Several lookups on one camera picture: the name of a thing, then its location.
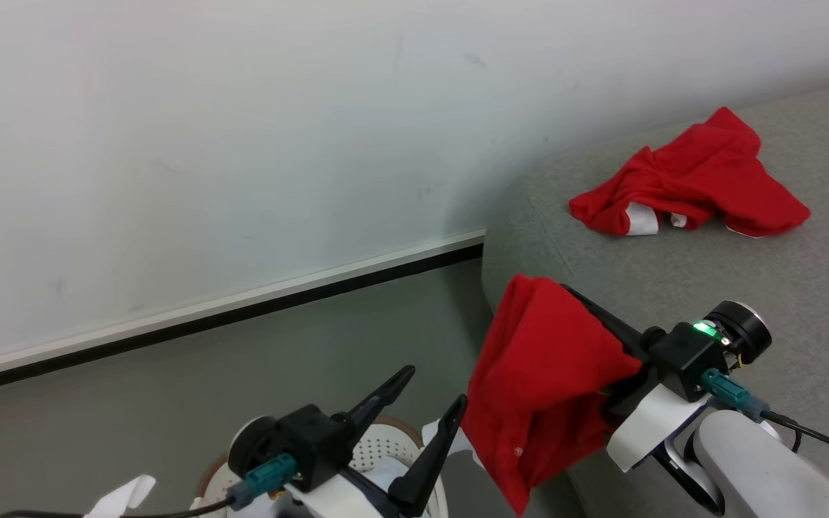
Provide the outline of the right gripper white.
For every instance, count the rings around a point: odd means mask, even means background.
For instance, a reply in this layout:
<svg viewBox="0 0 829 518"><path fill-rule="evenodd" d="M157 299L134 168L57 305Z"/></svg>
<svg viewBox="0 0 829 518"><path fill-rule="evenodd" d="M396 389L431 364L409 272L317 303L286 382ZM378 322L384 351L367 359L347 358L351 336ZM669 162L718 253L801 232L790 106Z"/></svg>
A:
<svg viewBox="0 0 829 518"><path fill-rule="evenodd" d="M647 356L642 348L642 332L611 314L571 286L562 287L577 298L624 347L629 356ZM662 383L644 383L631 391L609 396L601 407L601 416L612 427L606 453L622 472L628 472L687 425L710 402L702 394L690 402Z"/></svg>

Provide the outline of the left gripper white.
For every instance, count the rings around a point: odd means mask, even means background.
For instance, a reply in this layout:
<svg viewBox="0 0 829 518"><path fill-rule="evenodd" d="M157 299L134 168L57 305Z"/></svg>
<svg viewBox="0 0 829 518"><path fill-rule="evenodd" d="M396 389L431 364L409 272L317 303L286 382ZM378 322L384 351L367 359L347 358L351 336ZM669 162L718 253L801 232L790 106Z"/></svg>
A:
<svg viewBox="0 0 829 518"><path fill-rule="evenodd" d="M397 400L415 371L414 366L400 368L349 411L356 433L363 434L381 411ZM376 466L365 472L348 468L309 493L290 486L269 509L269 518L422 516L467 407L468 398L461 394L438 420L434 437L406 474L404 466ZM388 501L388 495L398 511Z"/></svg>

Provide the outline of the plain red garment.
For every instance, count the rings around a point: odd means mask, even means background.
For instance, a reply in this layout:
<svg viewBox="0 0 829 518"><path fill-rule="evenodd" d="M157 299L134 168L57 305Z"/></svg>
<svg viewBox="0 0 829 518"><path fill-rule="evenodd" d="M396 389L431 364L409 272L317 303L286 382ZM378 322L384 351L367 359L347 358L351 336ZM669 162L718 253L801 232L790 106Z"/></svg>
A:
<svg viewBox="0 0 829 518"><path fill-rule="evenodd" d="M517 515L530 492L605 445L604 390L642 363L549 278L511 278L467 393L465 437Z"/></svg>

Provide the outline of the red shirt with white stripe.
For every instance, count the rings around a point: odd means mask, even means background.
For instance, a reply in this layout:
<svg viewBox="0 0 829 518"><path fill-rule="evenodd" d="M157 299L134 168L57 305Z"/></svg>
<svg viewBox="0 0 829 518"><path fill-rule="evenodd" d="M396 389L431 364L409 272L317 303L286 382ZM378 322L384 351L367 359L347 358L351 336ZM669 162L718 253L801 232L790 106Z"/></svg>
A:
<svg viewBox="0 0 829 518"><path fill-rule="evenodd" d="M810 209L767 173L762 141L730 109L717 109L657 150L643 147L568 210L595 232L654 235L668 221L695 230L720 217L731 232L766 238L791 232Z"/></svg>

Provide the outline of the grey fabric sofa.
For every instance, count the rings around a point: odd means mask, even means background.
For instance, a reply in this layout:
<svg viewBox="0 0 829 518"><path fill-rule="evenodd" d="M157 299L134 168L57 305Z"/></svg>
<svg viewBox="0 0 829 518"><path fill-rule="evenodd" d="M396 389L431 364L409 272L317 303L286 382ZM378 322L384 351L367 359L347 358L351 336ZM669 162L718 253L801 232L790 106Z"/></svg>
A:
<svg viewBox="0 0 829 518"><path fill-rule="evenodd" d="M771 409L829 436L829 88L739 108L759 135L760 161L810 209L780 236L750 238L714 219L615 238L569 215L567 203L606 180L646 145L686 124L574 152L521 175L494 209L481 282L497 307L516 274L566 284L631 324L670 328L724 299L758 312L769 351L734 377Z"/></svg>

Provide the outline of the white plastic laundry basket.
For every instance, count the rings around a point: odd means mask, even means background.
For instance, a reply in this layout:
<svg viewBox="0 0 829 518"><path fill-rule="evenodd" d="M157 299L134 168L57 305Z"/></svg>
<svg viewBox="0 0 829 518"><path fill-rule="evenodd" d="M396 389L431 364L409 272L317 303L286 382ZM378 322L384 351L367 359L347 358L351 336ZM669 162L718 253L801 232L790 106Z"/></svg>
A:
<svg viewBox="0 0 829 518"><path fill-rule="evenodd" d="M407 472L411 464L424 449L424 441L434 438L438 421L416 430L406 422L394 417L378 417L356 443L350 466L381 489L388 489L389 483ZM231 472L227 457L210 468L201 483L199 494L190 509L217 504L226 498L226 490L240 479ZM281 491L272 496L261 496L240 511L228 508L204 514L198 518L316 518L300 509L297 499L287 499Z"/></svg>

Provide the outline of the black round right gripper motor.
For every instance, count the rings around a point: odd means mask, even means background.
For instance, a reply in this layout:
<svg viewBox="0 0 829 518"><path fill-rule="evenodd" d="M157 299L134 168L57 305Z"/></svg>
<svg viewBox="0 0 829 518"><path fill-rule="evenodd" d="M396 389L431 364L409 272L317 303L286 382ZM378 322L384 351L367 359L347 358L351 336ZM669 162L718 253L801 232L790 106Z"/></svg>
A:
<svg viewBox="0 0 829 518"><path fill-rule="evenodd" d="M752 364L772 344L771 332L760 315L739 301L720 302L705 315L705 320L728 339L725 348L740 365Z"/></svg>

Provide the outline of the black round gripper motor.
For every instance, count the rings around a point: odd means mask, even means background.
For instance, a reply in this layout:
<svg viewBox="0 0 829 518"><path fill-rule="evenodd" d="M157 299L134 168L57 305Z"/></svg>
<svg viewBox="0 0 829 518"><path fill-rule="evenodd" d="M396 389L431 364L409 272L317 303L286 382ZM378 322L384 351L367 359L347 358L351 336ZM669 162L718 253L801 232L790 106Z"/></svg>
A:
<svg viewBox="0 0 829 518"><path fill-rule="evenodd" d="M705 320L728 339L725 348L740 365L752 364L772 344L771 332L760 315L739 301L720 302L705 315Z"/></svg>
<svg viewBox="0 0 829 518"><path fill-rule="evenodd" d="M227 465L239 479L278 455L273 449L277 418L260 416L245 424L234 436L227 454Z"/></svg>

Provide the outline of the black round left gripper motor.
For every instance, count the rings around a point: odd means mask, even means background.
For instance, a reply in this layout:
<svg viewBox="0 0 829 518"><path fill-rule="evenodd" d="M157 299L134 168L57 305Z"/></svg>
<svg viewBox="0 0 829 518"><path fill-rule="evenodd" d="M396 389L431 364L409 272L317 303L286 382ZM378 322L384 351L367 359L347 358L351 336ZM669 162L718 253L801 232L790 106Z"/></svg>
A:
<svg viewBox="0 0 829 518"><path fill-rule="evenodd" d="M239 479L278 455L273 449L277 418L260 416L245 424L234 436L227 454L227 465Z"/></svg>

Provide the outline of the white and black baseboard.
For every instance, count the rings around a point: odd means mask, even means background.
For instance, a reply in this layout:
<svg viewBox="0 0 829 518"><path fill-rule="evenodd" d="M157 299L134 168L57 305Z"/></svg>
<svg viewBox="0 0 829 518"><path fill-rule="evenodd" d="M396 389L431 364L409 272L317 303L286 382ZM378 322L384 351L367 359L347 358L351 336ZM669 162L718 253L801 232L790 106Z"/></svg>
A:
<svg viewBox="0 0 829 518"><path fill-rule="evenodd" d="M481 257L484 239L484 229L458 234L428 245L418 245L0 355L0 387L282 309L471 261Z"/></svg>

